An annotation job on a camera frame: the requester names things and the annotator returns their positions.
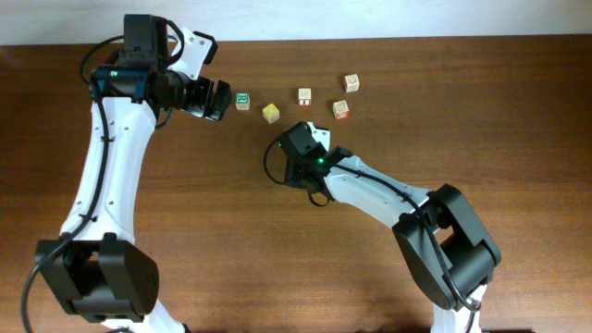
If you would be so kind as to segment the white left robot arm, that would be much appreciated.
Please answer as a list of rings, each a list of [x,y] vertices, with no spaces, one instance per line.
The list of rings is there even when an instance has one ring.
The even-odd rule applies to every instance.
[[[207,34],[153,15],[124,18],[122,46],[83,71],[92,135],[80,186],[54,240],[42,240],[33,274],[64,311],[112,332],[184,332],[159,301],[156,262],[137,248],[134,205],[152,135],[174,111],[219,121],[229,85],[204,78],[217,50]]]

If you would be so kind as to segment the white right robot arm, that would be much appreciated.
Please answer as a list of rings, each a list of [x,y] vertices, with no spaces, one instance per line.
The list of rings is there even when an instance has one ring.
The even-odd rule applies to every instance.
[[[349,204],[391,229],[411,276],[434,308],[434,332],[478,332],[481,301],[500,249],[465,196],[382,174],[351,151],[331,148],[330,132],[299,122],[273,145],[286,156],[281,184]]]

